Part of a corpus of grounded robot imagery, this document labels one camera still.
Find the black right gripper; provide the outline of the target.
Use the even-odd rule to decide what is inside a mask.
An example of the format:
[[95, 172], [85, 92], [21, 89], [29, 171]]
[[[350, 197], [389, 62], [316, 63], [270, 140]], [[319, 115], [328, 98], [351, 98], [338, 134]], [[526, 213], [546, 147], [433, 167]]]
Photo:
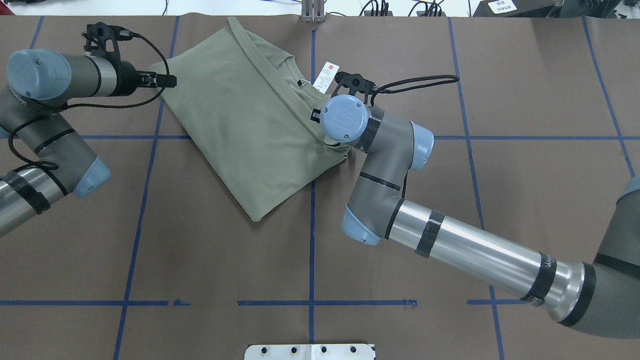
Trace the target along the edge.
[[370, 110], [367, 102], [375, 83], [359, 73], [338, 71], [331, 80], [336, 88], [324, 94], [311, 106], [313, 123], [368, 123]]

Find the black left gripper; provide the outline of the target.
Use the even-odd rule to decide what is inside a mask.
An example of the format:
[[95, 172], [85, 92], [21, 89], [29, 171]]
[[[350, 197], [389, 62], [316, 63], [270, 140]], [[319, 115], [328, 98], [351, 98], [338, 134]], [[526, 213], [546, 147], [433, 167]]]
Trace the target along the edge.
[[98, 73], [98, 86], [94, 97], [130, 96], [139, 88], [175, 88], [175, 75], [138, 71], [121, 58], [119, 42], [134, 39], [134, 33], [125, 27], [103, 22], [89, 24], [82, 34], [86, 39], [84, 51], [94, 63]]

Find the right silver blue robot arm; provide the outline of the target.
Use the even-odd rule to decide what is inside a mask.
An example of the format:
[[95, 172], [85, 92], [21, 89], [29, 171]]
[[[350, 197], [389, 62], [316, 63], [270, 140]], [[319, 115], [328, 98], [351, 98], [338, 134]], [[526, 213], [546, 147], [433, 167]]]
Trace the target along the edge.
[[332, 141], [366, 155], [342, 217], [344, 234], [370, 246], [382, 239], [402, 244], [544, 308], [554, 322], [572, 330], [604, 338], [639, 337], [638, 177], [617, 199], [594, 260], [558, 260], [402, 195], [401, 182], [409, 171], [426, 165], [435, 137], [423, 126], [385, 112], [375, 98], [455, 84], [458, 76], [415, 77], [382, 86], [345, 71], [329, 79], [348, 92], [335, 89], [312, 111], [311, 120]]

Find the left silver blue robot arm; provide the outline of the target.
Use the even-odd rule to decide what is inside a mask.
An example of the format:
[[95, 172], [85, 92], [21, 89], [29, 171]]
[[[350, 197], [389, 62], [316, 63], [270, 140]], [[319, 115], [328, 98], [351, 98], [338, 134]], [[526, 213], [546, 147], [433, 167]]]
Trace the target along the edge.
[[90, 23], [82, 36], [84, 54], [62, 54], [48, 48], [14, 52], [1, 89], [1, 132], [21, 166], [1, 176], [1, 235], [51, 209], [73, 194], [84, 198], [105, 184], [112, 173], [62, 112], [76, 109], [70, 100], [126, 97], [137, 89], [174, 88], [178, 79], [164, 70], [137, 70], [121, 58], [119, 43], [144, 35], [103, 22]]

